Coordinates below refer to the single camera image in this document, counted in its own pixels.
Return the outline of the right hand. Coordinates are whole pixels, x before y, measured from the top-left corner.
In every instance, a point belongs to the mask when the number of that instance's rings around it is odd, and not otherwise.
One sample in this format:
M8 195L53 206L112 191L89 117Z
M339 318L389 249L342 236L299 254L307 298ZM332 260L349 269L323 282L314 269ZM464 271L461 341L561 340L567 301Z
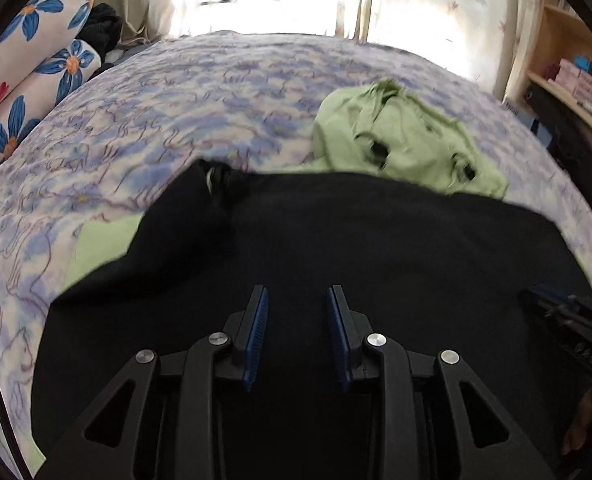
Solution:
M564 455L579 451L586 443L590 422L592 422L592 388L582 397L574 422L566 432L562 449Z

